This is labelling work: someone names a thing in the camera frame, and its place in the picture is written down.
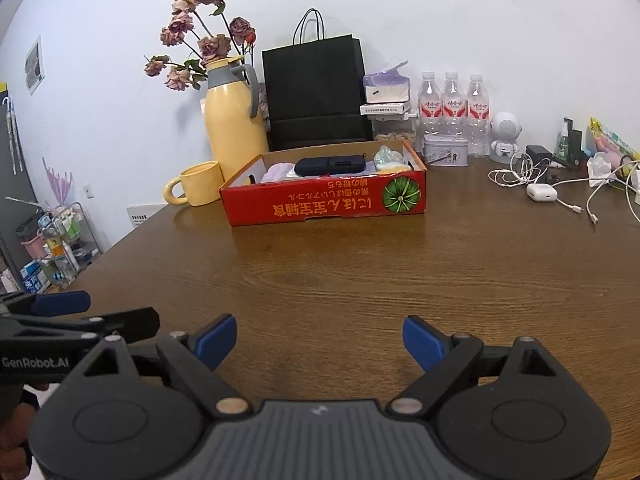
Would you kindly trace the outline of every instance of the human hand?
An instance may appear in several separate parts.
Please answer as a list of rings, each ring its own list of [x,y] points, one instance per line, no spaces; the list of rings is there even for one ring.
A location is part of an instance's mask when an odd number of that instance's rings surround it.
[[[48,384],[36,384],[37,390],[44,391]],[[0,424],[0,478],[2,480],[22,480],[29,475],[27,453],[22,444],[27,440],[27,432],[36,408],[27,402],[18,404],[11,416]]]

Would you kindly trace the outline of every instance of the water bottle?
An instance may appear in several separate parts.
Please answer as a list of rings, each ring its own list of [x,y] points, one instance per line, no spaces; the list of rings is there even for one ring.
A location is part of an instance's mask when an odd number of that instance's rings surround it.
[[[460,135],[466,115],[466,98],[458,85],[458,72],[445,72],[445,76],[447,80],[442,95],[444,111],[440,130],[443,134]]]
[[[424,133],[439,134],[440,119],[442,117],[442,94],[436,85],[435,72],[422,72],[418,106]]]
[[[472,74],[466,93],[469,156],[486,156],[489,123],[489,93],[482,74]]]

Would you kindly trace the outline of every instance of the charger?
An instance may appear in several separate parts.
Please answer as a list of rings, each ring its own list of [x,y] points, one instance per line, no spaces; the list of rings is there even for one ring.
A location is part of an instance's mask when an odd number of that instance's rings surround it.
[[[536,202],[555,202],[558,200],[558,192],[549,184],[529,184],[527,196]]]

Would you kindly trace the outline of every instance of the plastic bag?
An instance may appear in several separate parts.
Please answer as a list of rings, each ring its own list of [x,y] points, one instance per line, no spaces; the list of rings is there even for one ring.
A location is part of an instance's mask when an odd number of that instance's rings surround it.
[[[595,187],[609,177],[611,173],[611,163],[606,160],[604,153],[598,152],[587,160],[587,170],[589,171],[589,186]]]
[[[398,168],[398,171],[410,169],[402,161],[402,153],[394,152],[388,146],[380,147],[378,152],[373,156],[373,162],[376,165],[377,171],[389,170],[391,168]]]
[[[398,69],[407,63],[408,61],[403,61],[383,72],[367,74],[362,78],[362,82],[364,86],[408,85],[411,80],[398,73]]]

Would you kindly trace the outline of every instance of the red cardboard box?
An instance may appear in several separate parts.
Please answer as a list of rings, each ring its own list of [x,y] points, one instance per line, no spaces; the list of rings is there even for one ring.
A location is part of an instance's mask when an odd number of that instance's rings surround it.
[[[402,153],[413,169],[369,176],[322,176],[284,182],[260,182],[278,162],[297,163],[312,156],[363,154],[373,160],[380,146]],[[245,165],[220,188],[233,226],[297,222],[324,216],[382,216],[424,213],[427,169],[404,140],[349,142],[264,153]]]

